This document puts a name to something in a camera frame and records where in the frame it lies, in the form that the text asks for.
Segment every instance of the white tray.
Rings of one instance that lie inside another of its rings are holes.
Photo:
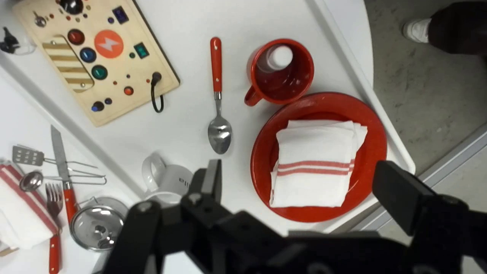
[[[245,67],[256,48],[277,38],[295,39],[311,52],[315,80],[310,92],[342,92],[369,104],[387,131],[387,158],[415,172],[411,157],[322,0],[140,0],[138,4],[181,79],[181,86],[165,95],[162,114],[156,114],[149,103],[95,128],[41,52],[23,57],[0,55],[0,75],[93,163],[118,177],[123,182],[120,189],[134,200],[144,196],[140,165],[154,150],[168,163],[193,171],[221,157],[213,152],[206,136],[215,116],[209,52],[213,36],[223,43],[223,115],[234,129],[230,150],[221,157],[222,204],[229,210],[246,210],[285,235],[289,230],[330,232],[377,202],[370,195],[341,217],[299,223],[273,213],[257,196],[250,178],[250,154],[260,129],[280,107],[267,102],[255,107],[244,104],[250,85]]]

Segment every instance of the metal pot lid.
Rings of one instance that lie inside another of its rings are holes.
[[[108,206],[81,209],[70,223],[71,236],[77,244],[94,251],[110,250],[124,224],[123,216]]]

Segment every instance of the spoon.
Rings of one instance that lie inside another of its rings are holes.
[[[220,38],[213,37],[210,47],[216,117],[208,126],[208,140],[216,153],[224,154],[232,141],[232,126],[222,117],[222,41]]]
[[[20,179],[20,189],[24,192],[31,192],[41,186],[44,176],[39,171],[32,171]]]

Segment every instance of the shoe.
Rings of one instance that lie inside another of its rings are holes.
[[[417,43],[428,43],[428,28],[431,19],[414,19],[404,24],[402,35]]]

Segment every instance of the striped panel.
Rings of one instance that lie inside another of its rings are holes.
[[[46,40],[42,47],[74,92],[81,93],[93,87],[93,78],[64,37]]]

